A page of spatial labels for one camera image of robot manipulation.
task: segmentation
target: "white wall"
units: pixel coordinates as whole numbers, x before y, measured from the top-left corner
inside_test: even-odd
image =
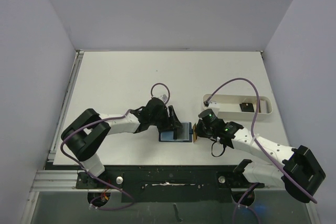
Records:
[[[18,223],[75,51],[49,0],[0,0],[0,220]]]
[[[264,50],[292,0],[50,0],[76,49]]]
[[[293,0],[265,51],[293,146],[312,149],[327,178],[316,193],[321,222],[336,220],[336,0]]]

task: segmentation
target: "metal frame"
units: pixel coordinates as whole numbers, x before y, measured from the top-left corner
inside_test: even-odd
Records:
[[[77,80],[78,72],[82,62],[83,54],[85,51],[78,50],[76,51],[76,57],[73,63],[68,87],[66,90],[65,98],[61,108],[61,114],[57,124],[55,136],[50,148],[50,152],[47,158],[47,162],[54,162],[56,150],[57,150],[57,141],[60,138],[61,129],[64,124],[65,116],[68,111],[69,103],[71,100],[72,92],[75,87]],[[103,189],[76,189],[77,182],[77,170],[38,170],[33,181],[27,204],[21,218],[21,224],[30,224],[33,218],[35,211],[36,203],[38,201],[38,196],[40,191],[50,191],[50,192],[60,192],[60,191],[103,191]],[[256,190],[275,190],[275,188],[263,188]],[[306,208],[312,224],[321,224],[319,216],[316,210],[314,203],[310,202],[306,204]]]

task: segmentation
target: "robotic arm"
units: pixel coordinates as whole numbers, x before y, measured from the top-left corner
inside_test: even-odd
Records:
[[[238,149],[251,153],[266,162],[269,158],[259,148],[251,132],[235,122],[225,123],[217,118],[212,109],[206,109],[198,116],[196,134],[217,141],[223,148]],[[313,153],[305,146],[298,149],[283,146],[257,136],[258,142],[301,187],[310,195],[314,195],[323,180],[325,173]],[[301,192],[283,173],[273,165],[256,164],[249,159],[243,160],[234,172],[242,173],[250,183],[263,183],[286,191],[295,199],[308,203],[310,199]]]
[[[152,97],[146,106],[129,110],[124,118],[123,115],[98,114],[94,109],[87,109],[63,131],[61,139],[65,140],[72,132],[89,123],[106,118],[116,119],[89,127],[89,133],[80,131],[66,143],[83,167],[97,177],[105,170],[97,150],[107,135],[123,132],[139,133],[154,125],[159,133],[172,131],[176,139],[178,129],[182,128],[173,106],[166,107],[162,99]]]

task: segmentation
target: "open box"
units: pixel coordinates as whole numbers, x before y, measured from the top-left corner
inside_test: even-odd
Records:
[[[203,96],[203,109],[207,109],[204,106],[206,99],[210,97],[211,94],[205,94]],[[233,120],[252,120],[253,112],[242,112],[240,108],[241,103],[252,103],[254,110],[256,111],[257,97],[248,95],[227,95],[227,94],[216,94],[210,101],[214,101],[219,105],[218,118],[221,119],[233,119]],[[270,100],[267,97],[260,97],[260,102],[264,103],[264,110],[266,112],[259,112],[257,120],[264,120],[266,117],[271,115],[273,109]]]

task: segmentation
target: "gray wall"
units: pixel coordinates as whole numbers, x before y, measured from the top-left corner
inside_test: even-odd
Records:
[[[0,0],[0,220],[18,223],[75,51],[49,0]]]
[[[292,0],[50,0],[76,49],[264,50]]]
[[[265,65],[290,143],[311,148],[327,174],[317,207],[335,223],[336,0],[293,0]]]

